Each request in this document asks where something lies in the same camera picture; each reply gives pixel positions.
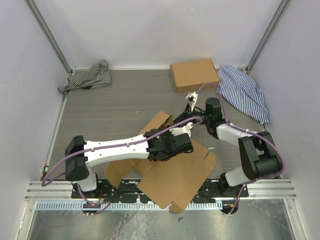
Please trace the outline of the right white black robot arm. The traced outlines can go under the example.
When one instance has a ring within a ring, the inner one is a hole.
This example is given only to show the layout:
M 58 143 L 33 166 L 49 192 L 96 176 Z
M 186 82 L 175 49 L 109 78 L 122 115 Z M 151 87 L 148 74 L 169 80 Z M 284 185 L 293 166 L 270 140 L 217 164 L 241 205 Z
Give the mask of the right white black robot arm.
M 269 132 L 244 130 L 227 121 L 218 98 L 207 98 L 204 110 L 196 107 L 197 94 L 191 93 L 185 98 L 189 103 L 174 119 L 175 124 L 187 119 L 197 123 L 201 119 L 210 136 L 228 142 L 239 150 L 240 166 L 220 175 L 218 184 L 223 196 L 232 197 L 247 183 L 281 174 L 285 163 Z

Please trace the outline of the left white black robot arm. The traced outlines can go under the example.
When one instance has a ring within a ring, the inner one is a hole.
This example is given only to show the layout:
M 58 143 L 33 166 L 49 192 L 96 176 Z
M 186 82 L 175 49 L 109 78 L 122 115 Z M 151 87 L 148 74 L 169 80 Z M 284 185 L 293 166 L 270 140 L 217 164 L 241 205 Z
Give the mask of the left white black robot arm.
M 85 141 L 82 135 L 73 137 L 64 154 L 71 156 L 65 161 L 65 180 L 80 185 L 88 198 L 100 194 L 101 187 L 93 167 L 127 159 L 168 161 L 179 154 L 194 151 L 191 132 L 184 127 L 168 131 L 151 129 L 138 136 L 114 141 Z

